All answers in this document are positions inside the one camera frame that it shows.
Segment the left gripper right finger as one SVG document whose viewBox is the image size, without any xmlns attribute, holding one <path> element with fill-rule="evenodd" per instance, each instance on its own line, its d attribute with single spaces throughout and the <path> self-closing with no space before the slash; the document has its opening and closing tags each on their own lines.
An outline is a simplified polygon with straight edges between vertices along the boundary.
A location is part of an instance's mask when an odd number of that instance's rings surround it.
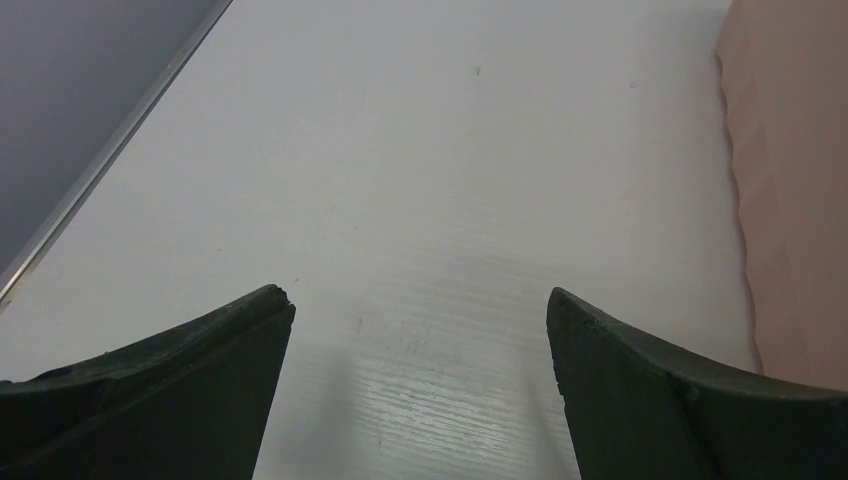
<svg viewBox="0 0 848 480">
<path fill-rule="evenodd" d="M 562 289 L 547 334 L 585 479 L 843 479 L 847 395 L 751 373 Z"/>
</svg>

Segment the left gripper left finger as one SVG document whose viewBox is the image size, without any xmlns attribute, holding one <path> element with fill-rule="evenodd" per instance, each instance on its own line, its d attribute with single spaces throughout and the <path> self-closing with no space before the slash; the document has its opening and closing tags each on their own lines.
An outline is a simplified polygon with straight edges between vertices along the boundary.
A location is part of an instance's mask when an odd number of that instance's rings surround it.
<svg viewBox="0 0 848 480">
<path fill-rule="evenodd" d="M 249 479 L 295 306 L 266 285 L 197 319 L 1 385 L 5 479 Z"/>
</svg>

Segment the pink plastic bin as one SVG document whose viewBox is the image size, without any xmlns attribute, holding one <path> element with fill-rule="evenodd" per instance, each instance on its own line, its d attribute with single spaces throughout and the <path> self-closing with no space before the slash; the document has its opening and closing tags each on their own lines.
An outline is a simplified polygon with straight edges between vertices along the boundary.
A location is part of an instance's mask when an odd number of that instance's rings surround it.
<svg viewBox="0 0 848 480">
<path fill-rule="evenodd" d="M 763 372 L 843 390 L 847 5 L 735 1 L 717 54 Z"/>
</svg>

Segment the aluminium left side rail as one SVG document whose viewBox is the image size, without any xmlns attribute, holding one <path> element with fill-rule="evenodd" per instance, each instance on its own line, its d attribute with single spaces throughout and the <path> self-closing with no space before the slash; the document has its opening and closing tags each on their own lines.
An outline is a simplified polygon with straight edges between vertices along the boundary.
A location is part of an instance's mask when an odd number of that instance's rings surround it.
<svg viewBox="0 0 848 480">
<path fill-rule="evenodd" d="M 228 9 L 1 5 L 1 301 L 30 274 Z"/>
</svg>

